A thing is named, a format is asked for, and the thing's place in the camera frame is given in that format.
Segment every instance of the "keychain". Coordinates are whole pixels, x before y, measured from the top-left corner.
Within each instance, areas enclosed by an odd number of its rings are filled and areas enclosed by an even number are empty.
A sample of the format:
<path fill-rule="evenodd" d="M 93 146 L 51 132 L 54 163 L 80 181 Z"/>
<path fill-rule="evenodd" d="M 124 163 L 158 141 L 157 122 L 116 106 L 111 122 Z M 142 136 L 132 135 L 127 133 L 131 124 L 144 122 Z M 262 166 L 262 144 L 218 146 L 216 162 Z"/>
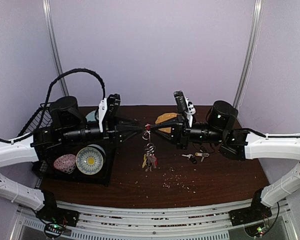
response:
<path fill-rule="evenodd" d="M 144 169 L 145 168 L 145 171 L 149 171 L 150 172 L 152 171 L 152 167 L 155 169 L 157 168 L 157 164 L 158 164 L 158 161 L 157 161 L 157 158 L 155 157 L 155 150 L 156 150 L 156 147 L 155 145 L 151 142 L 151 132 L 150 132 L 150 124 L 147 124 L 145 126 L 145 132 L 143 133 L 143 136 L 142 138 L 144 140 L 147 140 L 149 141 L 149 143 L 147 143 L 145 145 L 145 148 L 144 148 L 144 155 L 143 155 L 143 163 L 142 163 L 142 168 Z"/>

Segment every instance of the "yellow object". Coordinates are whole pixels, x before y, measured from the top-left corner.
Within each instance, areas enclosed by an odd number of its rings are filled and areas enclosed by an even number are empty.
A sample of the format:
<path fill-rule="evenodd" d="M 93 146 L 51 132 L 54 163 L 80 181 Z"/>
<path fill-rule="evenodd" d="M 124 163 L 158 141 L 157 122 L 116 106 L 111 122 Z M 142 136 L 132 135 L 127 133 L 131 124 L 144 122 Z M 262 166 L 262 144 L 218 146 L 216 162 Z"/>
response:
<path fill-rule="evenodd" d="M 95 159 L 93 157 L 89 157 L 88 159 L 88 164 L 94 164 L 95 163 Z"/>
<path fill-rule="evenodd" d="M 147 155 L 143 155 L 143 163 L 142 163 L 142 168 L 144 168 L 147 164 Z"/>
<path fill-rule="evenodd" d="M 174 113 L 174 112 L 162 114 L 162 115 L 158 116 L 158 118 L 157 118 L 156 121 L 155 121 L 155 124 L 160 124 L 160 123 L 163 123 L 163 122 L 168 121 L 168 120 L 170 120 L 170 119 L 173 119 L 173 118 L 175 118 L 177 115 L 178 115 L 178 114 L 177 114 L 177 113 Z M 167 133 L 167 134 L 170 134 L 170 133 L 171 133 L 171 127 L 160 128 L 159 131 L 165 132 L 165 133 Z"/>

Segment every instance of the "metal key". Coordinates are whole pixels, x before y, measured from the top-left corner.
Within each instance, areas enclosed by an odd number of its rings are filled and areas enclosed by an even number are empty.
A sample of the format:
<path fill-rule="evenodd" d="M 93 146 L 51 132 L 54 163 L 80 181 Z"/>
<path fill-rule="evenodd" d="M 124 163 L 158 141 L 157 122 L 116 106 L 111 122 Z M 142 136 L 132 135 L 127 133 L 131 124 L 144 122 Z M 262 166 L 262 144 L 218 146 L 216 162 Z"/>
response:
<path fill-rule="evenodd" d="M 181 156 L 187 157 L 193 164 L 197 164 L 197 160 L 196 160 L 195 156 L 193 156 L 192 154 L 188 154 L 188 155 L 182 154 Z"/>
<path fill-rule="evenodd" d="M 201 157 L 201 162 L 203 162 L 203 160 L 204 160 L 205 158 L 209 157 L 210 154 L 209 154 L 209 153 L 206 153 L 206 152 L 196 152 L 196 153 L 195 153 L 195 156 L 196 156 L 196 157 Z"/>
<path fill-rule="evenodd" d="M 157 168 L 156 167 L 156 161 L 157 161 L 157 158 L 154 155 L 147 156 L 148 165 L 153 166 L 154 169 Z"/>

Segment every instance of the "black cylindrical motor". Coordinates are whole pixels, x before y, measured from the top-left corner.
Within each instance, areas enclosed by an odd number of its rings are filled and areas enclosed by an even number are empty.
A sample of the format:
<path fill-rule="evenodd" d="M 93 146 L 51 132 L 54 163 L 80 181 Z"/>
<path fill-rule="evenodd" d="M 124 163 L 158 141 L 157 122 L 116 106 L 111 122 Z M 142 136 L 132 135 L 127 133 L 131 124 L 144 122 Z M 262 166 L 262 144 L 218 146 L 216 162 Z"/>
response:
<path fill-rule="evenodd" d="M 49 113 L 55 129 L 65 129 L 86 123 L 86 118 L 79 112 L 74 96 L 64 96 L 50 104 Z"/>
<path fill-rule="evenodd" d="M 238 110 L 226 101 L 215 101 L 207 119 L 207 123 L 216 129 L 231 130 L 238 116 Z"/>
<path fill-rule="evenodd" d="M 97 121 L 88 122 L 85 127 L 71 128 L 62 131 L 63 143 L 80 143 L 102 140 L 104 135 L 100 132 Z"/>
<path fill-rule="evenodd" d="M 224 132 L 230 132 L 238 116 L 238 110 L 228 102 L 216 101 L 209 110 L 207 123 L 196 122 L 192 125 L 189 141 L 197 144 L 219 144 Z"/>

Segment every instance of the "key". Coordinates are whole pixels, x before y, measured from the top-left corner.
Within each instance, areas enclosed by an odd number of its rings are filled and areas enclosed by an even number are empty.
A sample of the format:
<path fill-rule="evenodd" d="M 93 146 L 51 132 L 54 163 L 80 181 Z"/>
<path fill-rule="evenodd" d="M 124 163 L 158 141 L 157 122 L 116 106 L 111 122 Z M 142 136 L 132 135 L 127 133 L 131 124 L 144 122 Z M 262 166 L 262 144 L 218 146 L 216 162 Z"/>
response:
<path fill-rule="evenodd" d="M 182 156 L 182 157 L 186 157 L 186 158 L 188 158 L 188 159 L 191 158 L 191 157 L 193 157 L 192 154 L 188 154 L 188 155 L 182 154 L 181 156 Z"/>
<path fill-rule="evenodd" d="M 196 156 L 196 157 L 201 157 L 201 162 L 203 162 L 203 160 L 204 160 L 205 158 L 209 157 L 210 154 L 209 154 L 209 153 L 206 153 L 206 152 L 196 152 L 196 153 L 195 153 L 195 156 Z"/>
<path fill-rule="evenodd" d="M 147 156 L 147 163 L 150 166 L 153 166 L 154 169 L 156 169 L 156 162 L 157 162 L 157 158 L 154 155 L 149 155 Z"/>
<path fill-rule="evenodd" d="M 146 154 L 144 154 L 144 155 L 143 155 L 143 163 L 142 163 L 142 168 L 144 169 L 146 165 L 147 165 L 147 155 L 146 155 Z"/>
<path fill-rule="evenodd" d="M 188 154 L 188 155 L 182 154 L 181 156 L 187 157 L 193 164 L 197 164 L 197 160 L 196 160 L 195 156 L 193 156 L 192 154 Z"/>

